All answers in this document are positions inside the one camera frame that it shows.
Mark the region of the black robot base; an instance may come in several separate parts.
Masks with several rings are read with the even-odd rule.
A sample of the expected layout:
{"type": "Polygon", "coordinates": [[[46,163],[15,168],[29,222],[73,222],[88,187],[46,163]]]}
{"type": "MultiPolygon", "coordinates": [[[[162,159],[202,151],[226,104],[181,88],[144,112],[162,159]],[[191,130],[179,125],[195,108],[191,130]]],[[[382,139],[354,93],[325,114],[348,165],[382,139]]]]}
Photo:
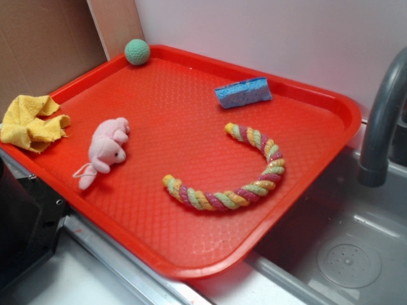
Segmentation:
{"type": "Polygon", "coordinates": [[[51,258],[66,200],[37,176],[16,178],[1,161],[1,291],[51,258]]]}

